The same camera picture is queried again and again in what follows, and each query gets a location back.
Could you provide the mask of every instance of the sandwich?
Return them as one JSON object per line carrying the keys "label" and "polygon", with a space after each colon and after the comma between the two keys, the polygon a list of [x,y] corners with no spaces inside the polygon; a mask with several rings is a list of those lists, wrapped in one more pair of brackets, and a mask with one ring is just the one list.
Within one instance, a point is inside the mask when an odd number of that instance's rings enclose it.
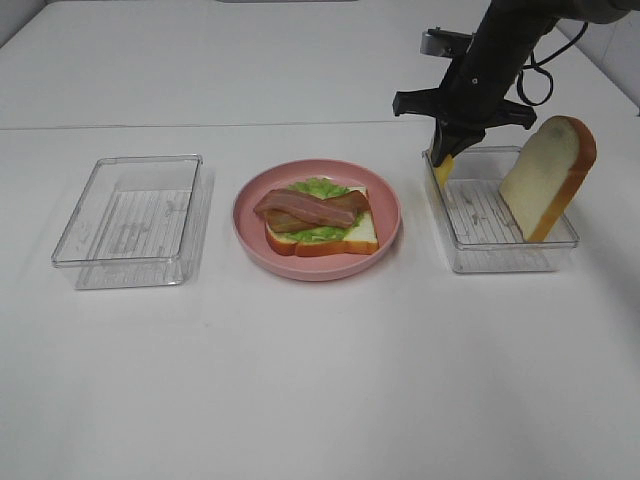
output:
{"label": "sandwich", "polygon": [[280,255],[370,255],[378,250],[368,191],[309,178],[268,192],[254,208],[265,238]]}

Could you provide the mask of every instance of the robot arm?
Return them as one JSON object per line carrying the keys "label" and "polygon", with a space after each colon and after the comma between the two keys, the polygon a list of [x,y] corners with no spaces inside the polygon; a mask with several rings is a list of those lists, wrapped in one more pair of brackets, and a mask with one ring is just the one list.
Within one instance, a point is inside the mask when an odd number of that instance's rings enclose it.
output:
{"label": "robot arm", "polygon": [[640,0],[493,0],[473,36],[428,31],[423,52],[449,57],[451,65],[437,88],[398,92],[394,113],[436,119],[431,145],[436,167],[448,154],[480,142],[487,128],[528,129],[536,121],[533,108],[504,96],[540,38],[560,18],[610,23],[631,10],[640,10]]}

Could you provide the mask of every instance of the slice of white bread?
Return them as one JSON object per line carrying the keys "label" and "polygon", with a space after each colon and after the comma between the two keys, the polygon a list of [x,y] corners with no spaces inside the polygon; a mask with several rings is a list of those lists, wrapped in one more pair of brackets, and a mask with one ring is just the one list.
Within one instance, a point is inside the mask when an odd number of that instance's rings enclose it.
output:
{"label": "slice of white bread", "polygon": [[596,142],[573,117],[554,116],[522,147],[500,194],[527,242],[542,242],[596,160]]}
{"label": "slice of white bread", "polygon": [[[367,196],[365,187],[349,187],[349,190],[360,190]],[[320,257],[338,253],[355,253],[371,255],[378,250],[378,237],[371,211],[358,216],[356,225],[350,227],[340,240],[297,241],[286,233],[275,233],[265,222],[267,243],[280,255],[296,255],[298,257]]]}

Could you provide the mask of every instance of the bacon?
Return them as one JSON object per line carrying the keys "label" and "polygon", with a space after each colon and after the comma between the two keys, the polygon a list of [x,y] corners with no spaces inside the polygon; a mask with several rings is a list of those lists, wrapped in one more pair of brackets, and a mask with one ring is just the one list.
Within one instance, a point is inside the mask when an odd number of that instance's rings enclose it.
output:
{"label": "bacon", "polygon": [[269,228],[276,233],[299,232],[300,230],[309,230],[320,226],[316,223],[303,222],[290,213],[281,210],[267,210],[264,212],[264,219]]}
{"label": "bacon", "polygon": [[[367,197],[357,190],[321,201],[341,208],[355,209],[356,214],[371,210]],[[276,233],[299,232],[300,230],[308,230],[322,225],[319,223],[305,222],[300,220],[298,217],[281,210],[266,210],[264,215],[267,224],[271,230]]]}
{"label": "bacon", "polygon": [[313,195],[282,188],[267,193],[253,210],[258,214],[282,210],[307,223],[340,228],[353,225],[357,213],[355,208],[332,205]]}

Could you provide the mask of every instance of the plastic container with ridged bottom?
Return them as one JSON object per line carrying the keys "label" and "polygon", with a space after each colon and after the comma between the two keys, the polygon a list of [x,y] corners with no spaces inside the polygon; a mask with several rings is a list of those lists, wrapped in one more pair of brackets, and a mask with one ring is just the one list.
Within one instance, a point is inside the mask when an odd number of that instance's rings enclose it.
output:
{"label": "plastic container with ridged bottom", "polygon": [[178,285],[197,261],[199,155],[99,160],[51,261],[75,289]]}
{"label": "plastic container with ridged bottom", "polygon": [[552,272],[566,264],[578,235],[562,216],[543,242],[526,242],[498,191],[519,147],[476,147],[456,157],[443,189],[428,152],[427,193],[456,273]]}

